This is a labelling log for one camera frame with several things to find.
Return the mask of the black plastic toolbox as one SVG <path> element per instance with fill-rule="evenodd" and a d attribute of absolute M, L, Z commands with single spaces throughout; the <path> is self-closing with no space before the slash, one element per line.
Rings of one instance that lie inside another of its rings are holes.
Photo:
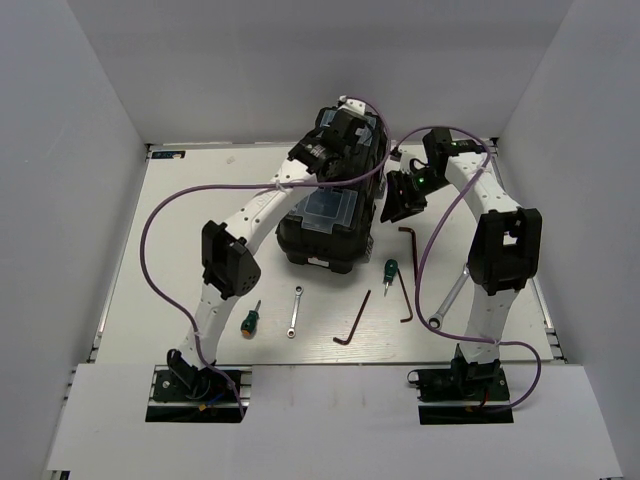
<path fill-rule="evenodd" d="M 384 189 L 383 161 L 388 138 L 381 118 L 366 110 L 364 117 L 325 107 L 314 128 L 288 153 L 315 175 L 319 136 L 342 140 L 358 136 L 359 169 L 348 180 L 318 180 L 320 186 L 294 206 L 276 228 L 276 238 L 289 262 L 320 265 L 347 274 L 370 258 L 375 201 Z"/>

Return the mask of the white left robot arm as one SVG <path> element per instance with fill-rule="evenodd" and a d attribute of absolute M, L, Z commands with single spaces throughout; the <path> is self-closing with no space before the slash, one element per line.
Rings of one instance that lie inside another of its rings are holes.
<path fill-rule="evenodd" d="M 369 254 L 380 177 L 368 173 L 381 163 L 386 143 L 378 116 L 324 108 L 268 186 L 226 220 L 204 225 L 195 325 L 178 348 L 190 365 L 176 384 L 188 398 L 210 390 L 211 374 L 202 367 L 215 362 L 232 309 L 257 285 L 256 254 L 269 234 L 290 262 L 318 261 L 334 273 L 350 272 Z"/>

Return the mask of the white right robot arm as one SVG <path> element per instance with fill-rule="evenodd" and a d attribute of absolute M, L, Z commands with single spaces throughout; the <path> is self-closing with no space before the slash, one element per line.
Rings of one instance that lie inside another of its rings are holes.
<path fill-rule="evenodd" d="M 453 371 L 451 384 L 461 397 L 484 391 L 488 377 L 480 366 L 495 366 L 509 310 L 538 269 L 542 216 L 523 208 L 497 180 L 486 143 L 451 127 L 427 129 L 422 139 L 427 163 L 415 171 L 390 171 L 380 220 L 397 222 L 424 211 L 429 194 L 456 188 L 477 222 L 466 268 L 474 296 L 466 331 L 456 355 L 466 364 Z"/>

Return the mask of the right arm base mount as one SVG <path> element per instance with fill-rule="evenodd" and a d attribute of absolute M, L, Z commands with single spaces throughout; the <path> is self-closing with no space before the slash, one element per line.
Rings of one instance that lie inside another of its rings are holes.
<path fill-rule="evenodd" d="M 422 426 L 498 425 L 514 422 L 504 370 L 493 379 L 459 383 L 451 368 L 414 369 L 407 383 L 417 390 Z"/>

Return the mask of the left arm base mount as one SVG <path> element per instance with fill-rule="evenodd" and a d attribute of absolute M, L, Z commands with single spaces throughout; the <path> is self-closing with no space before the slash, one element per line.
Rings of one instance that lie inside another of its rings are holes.
<path fill-rule="evenodd" d="M 238 401 L 227 382 L 210 370 L 189 389 L 167 366 L 154 370 L 146 407 L 147 423 L 239 424 Z"/>

